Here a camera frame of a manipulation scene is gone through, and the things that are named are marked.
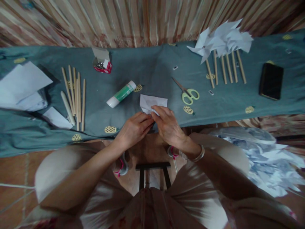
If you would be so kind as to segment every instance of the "stool leg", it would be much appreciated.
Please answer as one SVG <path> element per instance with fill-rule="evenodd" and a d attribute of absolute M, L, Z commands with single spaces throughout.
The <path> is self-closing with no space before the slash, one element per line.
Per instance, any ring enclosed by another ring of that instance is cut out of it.
<path fill-rule="evenodd" d="M 140 170 L 140 184 L 139 184 L 139 190 L 144 188 L 144 169 Z"/>
<path fill-rule="evenodd" d="M 167 167 L 163 167 L 163 173 L 164 173 L 166 188 L 169 189 L 171 187 L 171 180 L 169 179 Z"/>

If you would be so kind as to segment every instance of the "woman's left hand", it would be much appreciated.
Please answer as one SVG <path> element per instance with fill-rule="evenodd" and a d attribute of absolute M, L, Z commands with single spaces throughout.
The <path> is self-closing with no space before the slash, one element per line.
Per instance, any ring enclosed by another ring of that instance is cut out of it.
<path fill-rule="evenodd" d="M 154 120 L 150 115 L 143 112 L 138 112 L 130 119 L 128 119 L 117 137 L 114 139 L 113 144 L 124 152 L 136 143 L 141 141 L 153 126 Z"/>

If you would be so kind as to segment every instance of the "hand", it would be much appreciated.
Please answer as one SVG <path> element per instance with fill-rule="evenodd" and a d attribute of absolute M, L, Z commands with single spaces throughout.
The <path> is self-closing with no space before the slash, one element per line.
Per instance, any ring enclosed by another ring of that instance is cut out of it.
<path fill-rule="evenodd" d="M 153 123 L 154 120 L 150 115 L 138 112 L 125 122 L 113 143 L 117 144 L 124 152 L 141 141 L 153 126 Z"/>
<path fill-rule="evenodd" d="M 168 144 L 179 148 L 180 144 L 184 143 L 187 136 L 180 128 L 174 112 L 166 107 L 152 106 L 152 109 L 156 110 L 160 117 L 152 112 L 152 118 L 158 125 L 159 135 Z"/>

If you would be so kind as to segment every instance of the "white cap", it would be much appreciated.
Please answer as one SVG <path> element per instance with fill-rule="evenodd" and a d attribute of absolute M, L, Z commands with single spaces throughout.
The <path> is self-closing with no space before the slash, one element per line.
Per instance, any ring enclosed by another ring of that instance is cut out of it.
<path fill-rule="evenodd" d="M 107 101 L 107 104 L 112 107 L 112 108 L 115 108 L 116 105 L 118 105 L 120 103 L 119 100 L 117 100 L 114 96 L 111 97 L 108 101 Z"/>
<path fill-rule="evenodd" d="M 128 83 L 133 89 L 136 89 L 136 84 L 131 80 L 131 81 L 129 81 L 129 83 Z"/>

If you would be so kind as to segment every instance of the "person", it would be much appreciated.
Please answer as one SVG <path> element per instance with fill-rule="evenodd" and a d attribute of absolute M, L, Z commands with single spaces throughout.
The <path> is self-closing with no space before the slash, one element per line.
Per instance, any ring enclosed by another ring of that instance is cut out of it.
<path fill-rule="evenodd" d="M 72 145 L 48 155 L 35 177 L 39 206 L 21 228 L 222 229 L 228 220 L 242 229 L 299 227 L 287 207 L 247 179 L 242 149 L 210 135 L 187 136 L 173 111 L 152 109 L 159 116 L 136 113 L 102 150 Z M 169 155 L 180 154 L 187 163 L 168 190 L 144 188 L 133 197 L 113 170 L 118 161 L 123 169 L 122 155 L 154 122 Z"/>

